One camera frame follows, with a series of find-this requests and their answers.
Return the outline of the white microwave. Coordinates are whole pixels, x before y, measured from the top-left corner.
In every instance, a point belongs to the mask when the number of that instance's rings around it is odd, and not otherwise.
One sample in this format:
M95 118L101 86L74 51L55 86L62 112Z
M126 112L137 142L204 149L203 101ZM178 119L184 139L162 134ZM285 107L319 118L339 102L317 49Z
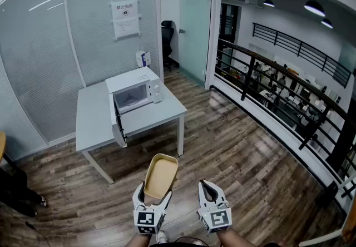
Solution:
M138 68L105 80L109 92L112 133L115 141L126 147L126 135L121 117L135 109L162 101L161 80L149 67Z

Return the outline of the white printed notice sheet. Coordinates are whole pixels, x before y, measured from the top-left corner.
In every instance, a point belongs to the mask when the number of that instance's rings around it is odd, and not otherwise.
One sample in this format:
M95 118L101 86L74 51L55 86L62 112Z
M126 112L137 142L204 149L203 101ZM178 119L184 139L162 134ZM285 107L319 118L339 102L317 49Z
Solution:
M115 39L131 35L140 35L140 19L138 16L112 20Z

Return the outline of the grey table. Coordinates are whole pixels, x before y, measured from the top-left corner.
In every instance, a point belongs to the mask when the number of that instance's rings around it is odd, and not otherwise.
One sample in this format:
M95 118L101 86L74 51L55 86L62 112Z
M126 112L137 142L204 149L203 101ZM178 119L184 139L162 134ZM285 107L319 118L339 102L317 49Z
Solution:
M160 83L162 101L148 104L121 117L124 134L128 137L167 122L177 121L177 154L184 153L184 120L187 109ZM92 150L115 142L112 133L109 93L105 82L83 88L78 92L76 113L76 151L82 153L99 174L109 183L114 180L90 154Z

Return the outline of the white paper bag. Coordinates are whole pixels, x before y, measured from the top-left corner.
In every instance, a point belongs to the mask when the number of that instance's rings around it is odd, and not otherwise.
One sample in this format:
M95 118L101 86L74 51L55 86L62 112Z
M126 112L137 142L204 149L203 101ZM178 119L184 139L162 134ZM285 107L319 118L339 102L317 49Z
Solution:
M150 67L151 55L149 51L145 51L144 48L136 48L136 63L137 68Z

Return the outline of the black office chair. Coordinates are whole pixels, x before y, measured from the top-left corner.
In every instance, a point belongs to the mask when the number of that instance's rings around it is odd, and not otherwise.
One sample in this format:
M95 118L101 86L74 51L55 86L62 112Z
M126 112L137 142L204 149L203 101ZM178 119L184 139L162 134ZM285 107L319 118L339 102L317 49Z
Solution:
M169 71L171 71L171 62L169 61L169 56L172 53L171 40L174 34L174 28L172 24L173 21L161 22L162 57L163 57L164 67L167 67Z

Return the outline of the person's left forearm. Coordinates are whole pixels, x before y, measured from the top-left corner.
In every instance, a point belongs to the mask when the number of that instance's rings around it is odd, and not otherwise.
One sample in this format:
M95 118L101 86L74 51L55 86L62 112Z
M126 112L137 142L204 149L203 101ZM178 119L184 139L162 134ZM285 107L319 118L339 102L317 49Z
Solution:
M126 245L126 247L148 247L152 234L136 234Z

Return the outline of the yellow rectangular tray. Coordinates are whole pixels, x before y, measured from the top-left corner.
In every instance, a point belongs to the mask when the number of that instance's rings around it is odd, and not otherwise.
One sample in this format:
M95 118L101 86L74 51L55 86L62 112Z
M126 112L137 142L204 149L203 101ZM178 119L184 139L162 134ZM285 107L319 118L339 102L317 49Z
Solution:
M156 154L146 174L144 193L156 199L163 199L173 186L178 166L176 158L166 154Z

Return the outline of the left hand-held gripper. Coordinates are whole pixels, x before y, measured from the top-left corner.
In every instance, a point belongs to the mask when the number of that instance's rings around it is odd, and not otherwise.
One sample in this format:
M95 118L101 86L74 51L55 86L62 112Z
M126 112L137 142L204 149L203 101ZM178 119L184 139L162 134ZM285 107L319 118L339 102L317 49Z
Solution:
M169 190L158 204L145 206L145 183L142 181L135 189L132 202L135 207L133 211L134 223L137 231L144 235L157 234L164 222L165 210L172 197L172 191Z

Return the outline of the person's right forearm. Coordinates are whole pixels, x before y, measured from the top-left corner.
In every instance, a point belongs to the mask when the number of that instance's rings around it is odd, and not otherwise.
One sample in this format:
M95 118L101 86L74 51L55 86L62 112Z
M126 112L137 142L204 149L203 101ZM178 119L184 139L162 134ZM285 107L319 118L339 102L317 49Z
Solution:
M218 231L216 234L223 247L255 247L254 244L244 239L233 229Z

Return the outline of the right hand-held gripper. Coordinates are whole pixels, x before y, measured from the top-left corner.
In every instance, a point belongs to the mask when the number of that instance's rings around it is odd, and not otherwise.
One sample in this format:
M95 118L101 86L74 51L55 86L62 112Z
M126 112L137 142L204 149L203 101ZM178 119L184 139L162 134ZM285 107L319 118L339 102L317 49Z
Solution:
M197 214L208 234L227 230L232 225L229 203L223 190L214 183L200 180L198 183L200 207Z

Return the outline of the frosted glass door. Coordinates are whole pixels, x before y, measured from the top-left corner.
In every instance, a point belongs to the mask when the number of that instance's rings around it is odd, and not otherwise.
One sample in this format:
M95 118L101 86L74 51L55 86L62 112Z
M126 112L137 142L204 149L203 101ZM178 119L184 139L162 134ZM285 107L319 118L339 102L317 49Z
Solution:
M179 63L181 71L205 84L209 50L211 0L180 0Z

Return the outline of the black slatted metal railing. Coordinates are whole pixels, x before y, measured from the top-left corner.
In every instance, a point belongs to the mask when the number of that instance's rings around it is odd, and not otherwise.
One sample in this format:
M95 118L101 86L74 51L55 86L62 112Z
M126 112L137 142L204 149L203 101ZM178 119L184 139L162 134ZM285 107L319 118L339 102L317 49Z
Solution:
M312 63L346 88L351 72L317 48L286 33L253 22L253 37L261 38Z

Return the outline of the black railing with wooden handrail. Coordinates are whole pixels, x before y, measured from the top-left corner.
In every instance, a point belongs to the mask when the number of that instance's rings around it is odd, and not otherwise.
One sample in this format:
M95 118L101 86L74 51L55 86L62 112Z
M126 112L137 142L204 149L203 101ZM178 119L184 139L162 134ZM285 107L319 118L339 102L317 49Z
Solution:
M319 118L300 122L264 106L251 88L257 61L310 90ZM356 122L315 85L256 52L220 39L214 87L272 133L321 182L323 201L336 200L346 209L356 199Z

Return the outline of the round wooden table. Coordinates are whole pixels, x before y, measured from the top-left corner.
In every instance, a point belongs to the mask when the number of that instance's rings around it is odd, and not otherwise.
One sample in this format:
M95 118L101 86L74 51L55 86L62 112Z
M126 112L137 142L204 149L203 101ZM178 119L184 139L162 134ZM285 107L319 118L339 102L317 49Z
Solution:
M6 134L0 131L0 163L5 160L14 170L18 170L17 165L6 154Z

